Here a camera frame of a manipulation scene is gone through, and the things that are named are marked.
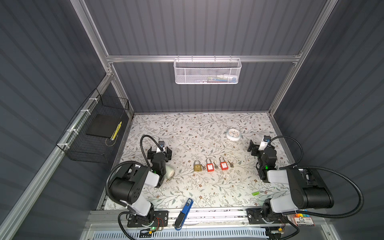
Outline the brass padlock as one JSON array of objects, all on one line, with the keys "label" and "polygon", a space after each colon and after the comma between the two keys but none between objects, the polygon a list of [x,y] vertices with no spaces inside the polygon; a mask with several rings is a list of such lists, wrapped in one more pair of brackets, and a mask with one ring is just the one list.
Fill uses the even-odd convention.
[{"label": "brass padlock", "polygon": [[203,166],[199,160],[196,160],[194,162],[194,172],[202,172],[203,171]]}]

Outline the red padlock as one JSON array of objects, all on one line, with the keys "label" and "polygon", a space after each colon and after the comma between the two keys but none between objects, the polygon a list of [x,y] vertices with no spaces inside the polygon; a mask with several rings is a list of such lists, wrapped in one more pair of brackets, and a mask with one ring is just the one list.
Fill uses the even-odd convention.
[{"label": "red padlock", "polygon": [[215,170],[214,164],[212,163],[210,158],[206,159],[206,168],[207,168],[207,172],[209,173]]},{"label": "red padlock", "polygon": [[229,169],[228,163],[226,162],[224,157],[219,157],[219,161],[220,161],[220,166],[221,166],[222,171],[226,171]]}]

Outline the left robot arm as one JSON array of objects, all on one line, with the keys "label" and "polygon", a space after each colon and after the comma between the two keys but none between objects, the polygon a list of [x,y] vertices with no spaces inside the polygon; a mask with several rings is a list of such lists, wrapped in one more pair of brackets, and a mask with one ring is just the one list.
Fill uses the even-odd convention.
[{"label": "left robot arm", "polygon": [[126,161],[116,165],[106,180],[106,195],[114,203],[125,207],[127,215],[142,225],[155,219],[155,207],[142,194],[145,186],[159,188],[171,179],[175,170],[167,163],[172,159],[172,150],[164,141],[155,141],[149,135],[140,139],[140,147],[146,164]]}]

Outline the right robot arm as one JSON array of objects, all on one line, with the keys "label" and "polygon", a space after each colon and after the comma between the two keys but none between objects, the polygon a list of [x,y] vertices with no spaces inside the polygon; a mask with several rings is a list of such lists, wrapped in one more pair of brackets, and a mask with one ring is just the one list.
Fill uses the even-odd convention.
[{"label": "right robot arm", "polygon": [[[277,220],[287,222],[288,215],[308,214],[310,216],[342,219],[356,215],[364,206],[364,195],[356,183],[347,176],[324,167],[307,166],[298,164],[304,157],[304,151],[300,150],[300,157],[295,163],[276,168],[277,151],[272,142],[280,139],[280,136],[264,136],[260,144],[250,141],[247,151],[256,157],[256,169],[259,178],[264,183],[282,184],[289,188],[289,193],[277,198],[266,199],[261,207],[246,210],[250,224],[262,220],[266,224],[273,224]],[[320,172],[328,172],[348,182],[357,192],[358,203],[351,211],[342,214],[321,214],[309,212],[309,209],[331,209],[335,200],[323,180]]]}]

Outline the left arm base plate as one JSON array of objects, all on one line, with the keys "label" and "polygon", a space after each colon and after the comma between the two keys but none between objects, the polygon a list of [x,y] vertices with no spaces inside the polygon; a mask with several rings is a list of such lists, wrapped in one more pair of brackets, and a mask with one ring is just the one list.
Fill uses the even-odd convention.
[{"label": "left arm base plate", "polygon": [[169,211],[150,211],[147,216],[129,215],[127,217],[128,228],[141,227],[167,227]]}]

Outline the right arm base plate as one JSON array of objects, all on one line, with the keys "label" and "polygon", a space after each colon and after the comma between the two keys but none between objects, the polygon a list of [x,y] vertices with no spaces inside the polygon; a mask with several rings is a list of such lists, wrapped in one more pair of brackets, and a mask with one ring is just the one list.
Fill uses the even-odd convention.
[{"label": "right arm base plate", "polygon": [[247,218],[250,224],[287,224],[281,214],[271,211],[263,210],[262,208],[248,208],[246,209]]}]

